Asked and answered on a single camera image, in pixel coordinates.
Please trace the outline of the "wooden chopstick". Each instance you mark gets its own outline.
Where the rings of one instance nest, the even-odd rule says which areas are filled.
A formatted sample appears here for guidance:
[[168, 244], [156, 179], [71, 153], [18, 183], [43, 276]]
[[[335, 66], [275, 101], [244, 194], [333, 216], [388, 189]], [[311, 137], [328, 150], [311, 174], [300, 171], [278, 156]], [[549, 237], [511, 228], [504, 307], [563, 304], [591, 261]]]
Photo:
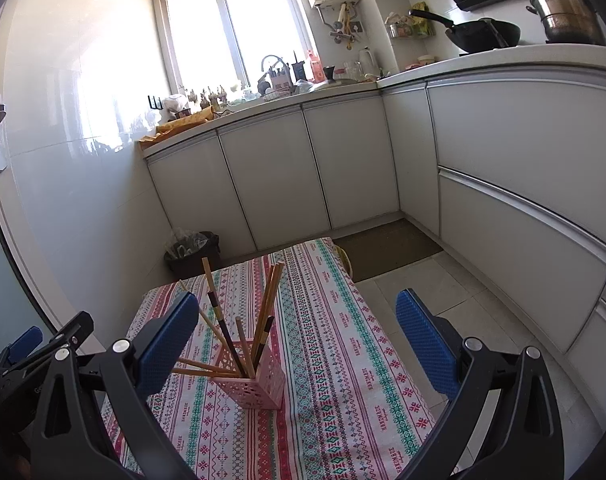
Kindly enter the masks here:
[[[181, 289], [184, 290], [184, 292], [191, 292], [191, 290], [188, 289], [188, 287], [185, 285], [183, 280], [178, 280], [178, 284], [179, 286], [181, 286]], [[207, 327], [210, 328], [212, 334], [214, 335], [214, 337], [216, 337], [218, 339], [218, 341], [222, 344], [222, 349], [226, 350], [229, 353], [229, 348], [227, 346], [227, 342], [224, 339], [224, 336], [219, 332], [219, 330], [215, 327], [215, 325], [213, 324], [213, 322], [210, 320], [210, 318], [207, 317], [207, 315], [205, 315], [205, 313], [202, 310], [199, 310], [199, 315], [201, 320], [207, 324]]]
[[232, 368], [225, 368], [220, 366], [215, 366], [207, 363], [201, 363], [198, 361], [187, 360], [183, 358], [177, 359], [178, 363], [181, 365], [186, 365], [186, 368], [177, 368], [174, 370], [174, 373], [181, 373], [184, 375], [197, 375], [197, 376], [207, 376], [207, 375], [226, 375], [236, 377], [238, 373], [236, 370]]
[[255, 369], [252, 361], [252, 354], [250, 351], [250, 347], [248, 345], [248, 340], [245, 338], [245, 329], [243, 328], [243, 323], [240, 316], [236, 316], [235, 318], [239, 341], [241, 345], [241, 349], [243, 352], [243, 362], [245, 363], [245, 370], [247, 371], [248, 377], [251, 379], [255, 378]]
[[271, 316], [271, 307], [273, 306], [275, 295], [277, 292], [278, 284], [280, 282], [280, 277], [282, 274], [282, 269], [285, 265], [282, 262], [276, 263], [275, 266], [271, 267], [271, 270], [268, 274], [268, 280], [265, 287], [265, 292], [263, 295], [261, 309], [259, 312], [259, 317], [257, 318], [255, 331], [253, 335], [253, 343], [252, 343], [252, 361], [254, 368], [259, 366], [260, 357], [259, 354], [261, 352], [261, 340], [263, 338], [265, 326], [267, 323], [267, 319]]

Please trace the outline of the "black chopstick gold band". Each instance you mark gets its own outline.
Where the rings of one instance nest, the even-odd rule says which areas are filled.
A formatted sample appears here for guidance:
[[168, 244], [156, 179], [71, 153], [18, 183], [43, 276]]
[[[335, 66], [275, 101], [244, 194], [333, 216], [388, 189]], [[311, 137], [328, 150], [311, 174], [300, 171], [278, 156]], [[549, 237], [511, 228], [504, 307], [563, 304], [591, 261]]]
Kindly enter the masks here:
[[202, 262], [202, 265], [204, 268], [205, 278], [207, 279], [207, 296], [209, 297], [211, 306], [214, 310], [214, 314], [215, 314], [216, 321], [218, 322], [219, 330], [221, 331], [221, 333], [224, 337], [226, 348], [227, 348], [230, 356], [233, 358], [233, 362], [235, 363], [235, 366], [238, 370], [239, 375], [243, 378], [247, 378], [248, 375], [247, 375], [247, 371], [245, 370], [245, 365], [242, 364], [242, 361], [238, 356], [236, 347], [233, 344], [233, 339], [231, 339], [231, 337], [230, 337], [230, 333], [229, 333], [227, 324], [225, 322], [225, 318], [224, 318], [224, 314], [223, 314], [221, 305], [219, 304], [218, 299], [217, 299], [214, 278], [213, 278], [213, 274], [211, 271], [209, 259], [207, 257], [203, 257], [201, 259], [201, 262]]
[[256, 347], [256, 352], [253, 360], [253, 365], [256, 370], [259, 369], [261, 357], [267, 344], [269, 332], [271, 331], [271, 326], [273, 325], [274, 318], [274, 315], [270, 315], [265, 322], [263, 330], [261, 331], [261, 337], [259, 339], [259, 344]]

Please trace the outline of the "dark waste bin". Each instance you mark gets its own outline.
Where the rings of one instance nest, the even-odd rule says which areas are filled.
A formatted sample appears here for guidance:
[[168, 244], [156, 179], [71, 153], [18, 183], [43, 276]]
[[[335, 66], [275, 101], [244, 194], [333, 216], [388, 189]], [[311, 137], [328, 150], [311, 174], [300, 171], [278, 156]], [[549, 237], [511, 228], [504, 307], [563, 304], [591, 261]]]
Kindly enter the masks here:
[[202, 259], [207, 258], [212, 271], [221, 267], [219, 236], [211, 231], [176, 228], [165, 244], [164, 262], [177, 280], [204, 274]]

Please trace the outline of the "patterned red green tablecloth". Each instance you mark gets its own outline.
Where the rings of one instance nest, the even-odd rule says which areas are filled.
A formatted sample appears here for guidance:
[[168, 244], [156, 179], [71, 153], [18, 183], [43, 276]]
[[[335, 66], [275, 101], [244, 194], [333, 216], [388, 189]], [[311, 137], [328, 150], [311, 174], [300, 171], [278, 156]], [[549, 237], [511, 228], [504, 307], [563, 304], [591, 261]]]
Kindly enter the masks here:
[[267, 271], [283, 272], [268, 353], [285, 374], [277, 411], [249, 411], [207, 377], [174, 375], [149, 408], [200, 479], [394, 479], [434, 419], [327, 237], [189, 278], [214, 288], [230, 327], [251, 327]]

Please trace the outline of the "pink perforated utensil holder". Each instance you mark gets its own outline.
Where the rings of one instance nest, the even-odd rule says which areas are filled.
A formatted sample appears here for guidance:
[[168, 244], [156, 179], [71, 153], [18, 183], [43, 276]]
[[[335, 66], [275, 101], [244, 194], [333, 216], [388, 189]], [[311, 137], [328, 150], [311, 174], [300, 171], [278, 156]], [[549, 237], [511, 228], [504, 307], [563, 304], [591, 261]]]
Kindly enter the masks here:
[[268, 344], [253, 378], [214, 377], [212, 382], [245, 410], [278, 411], [282, 407], [286, 376]]

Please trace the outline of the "brown floor mat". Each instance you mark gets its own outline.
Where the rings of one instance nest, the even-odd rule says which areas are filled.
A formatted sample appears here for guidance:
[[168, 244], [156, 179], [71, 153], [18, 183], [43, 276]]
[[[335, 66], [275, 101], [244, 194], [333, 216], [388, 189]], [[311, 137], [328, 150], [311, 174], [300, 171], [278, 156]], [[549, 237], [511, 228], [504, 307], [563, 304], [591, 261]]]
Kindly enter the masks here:
[[375, 278], [442, 251], [439, 244], [406, 219], [335, 238], [333, 242], [349, 258], [354, 282]]

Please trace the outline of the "yellow stool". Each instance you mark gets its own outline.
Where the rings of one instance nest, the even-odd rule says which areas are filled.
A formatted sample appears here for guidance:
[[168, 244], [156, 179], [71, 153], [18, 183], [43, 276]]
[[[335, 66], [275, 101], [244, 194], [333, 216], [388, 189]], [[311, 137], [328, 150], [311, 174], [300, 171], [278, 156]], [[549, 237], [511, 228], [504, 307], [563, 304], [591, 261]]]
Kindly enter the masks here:
[[335, 245], [335, 253], [338, 255], [345, 272], [349, 274], [350, 278], [353, 278], [354, 270], [349, 255], [347, 255], [346, 251], [338, 245]]

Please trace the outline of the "white electric kettle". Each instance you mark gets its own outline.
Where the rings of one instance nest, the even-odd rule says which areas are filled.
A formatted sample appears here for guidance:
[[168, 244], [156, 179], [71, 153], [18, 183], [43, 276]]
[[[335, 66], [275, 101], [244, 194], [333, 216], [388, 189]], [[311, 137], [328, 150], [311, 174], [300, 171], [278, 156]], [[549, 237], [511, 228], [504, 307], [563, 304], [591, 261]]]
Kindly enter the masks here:
[[363, 69], [363, 74], [365, 77], [373, 76], [375, 79], [380, 77], [380, 67], [377, 63], [375, 55], [373, 54], [373, 51], [371, 51], [368, 47], [362, 48], [358, 51], [358, 61], [361, 63], [361, 68]]

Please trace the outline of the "black wok pan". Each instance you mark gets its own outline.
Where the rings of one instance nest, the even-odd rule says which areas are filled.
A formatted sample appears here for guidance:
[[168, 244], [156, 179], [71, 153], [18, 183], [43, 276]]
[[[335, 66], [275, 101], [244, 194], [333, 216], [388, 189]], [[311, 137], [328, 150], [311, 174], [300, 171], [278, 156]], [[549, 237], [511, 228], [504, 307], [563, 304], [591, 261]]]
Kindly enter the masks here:
[[493, 18], [479, 18], [456, 24], [445, 16], [429, 11], [411, 9], [409, 15], [442, 24], [446, 37], [469, 54], [513, 48], [521, 39], [521, 29], [518, 25]]

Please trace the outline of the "steel stock pot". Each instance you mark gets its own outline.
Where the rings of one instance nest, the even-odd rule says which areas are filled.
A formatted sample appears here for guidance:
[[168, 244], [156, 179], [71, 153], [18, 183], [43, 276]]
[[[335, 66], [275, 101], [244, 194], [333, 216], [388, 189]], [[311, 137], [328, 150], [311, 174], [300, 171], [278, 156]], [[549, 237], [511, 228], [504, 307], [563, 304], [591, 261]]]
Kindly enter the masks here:
[[606, 44], [588, 0], [530, 0], [527, 10], [540, 19], [548, 44]]

